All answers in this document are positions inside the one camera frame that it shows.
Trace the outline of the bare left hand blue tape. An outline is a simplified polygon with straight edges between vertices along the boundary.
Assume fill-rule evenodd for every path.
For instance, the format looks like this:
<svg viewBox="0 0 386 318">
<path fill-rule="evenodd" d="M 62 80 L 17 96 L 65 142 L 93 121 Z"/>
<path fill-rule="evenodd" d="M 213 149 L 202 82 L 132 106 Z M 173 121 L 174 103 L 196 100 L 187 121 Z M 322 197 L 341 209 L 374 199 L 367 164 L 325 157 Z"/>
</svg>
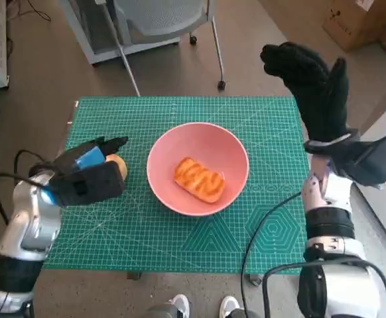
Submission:
<svg viewBox="0 0 386 318">
<path fill-rule="evenodd" d="M 91 166 L 103 164 L 106 156 L 116 154 L 127 142 L 127 136 L 108 140 L 101 136 L 83 142 L 77 147 L 65 150 L 52 164 L 62 174 L 83 170 Z"/>
</svg>

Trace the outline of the black gloved right hand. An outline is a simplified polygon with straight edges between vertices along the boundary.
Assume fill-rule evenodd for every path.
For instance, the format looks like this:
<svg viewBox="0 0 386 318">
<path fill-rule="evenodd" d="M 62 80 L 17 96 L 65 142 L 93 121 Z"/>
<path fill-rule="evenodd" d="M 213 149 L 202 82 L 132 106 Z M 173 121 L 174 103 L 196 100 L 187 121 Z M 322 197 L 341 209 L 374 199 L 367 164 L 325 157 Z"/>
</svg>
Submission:
<svg viewBox="0 0 386 318">
<path fill-rule="evenodd" d="M 317 52 L 293 42 L 266 44 L 260 58 L 264 71 L 282 79 L 294 96 L 310 140 L 332 142 L 348 133 L 344 58 L 329 68 Z"/>
</svg>

